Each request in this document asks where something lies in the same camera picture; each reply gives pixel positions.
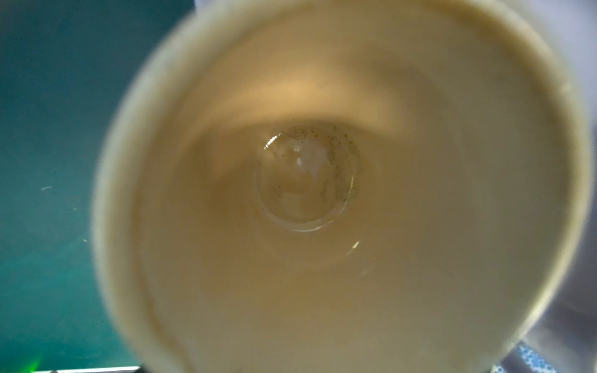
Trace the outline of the yellow mug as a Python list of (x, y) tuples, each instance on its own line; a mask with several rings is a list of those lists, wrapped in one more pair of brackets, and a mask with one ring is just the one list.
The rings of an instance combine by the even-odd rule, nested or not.
[(96, 276), (151, 372), (485, 372), (558, 293), (594, 164), (524, 1), (211, 1), (110, 126)]

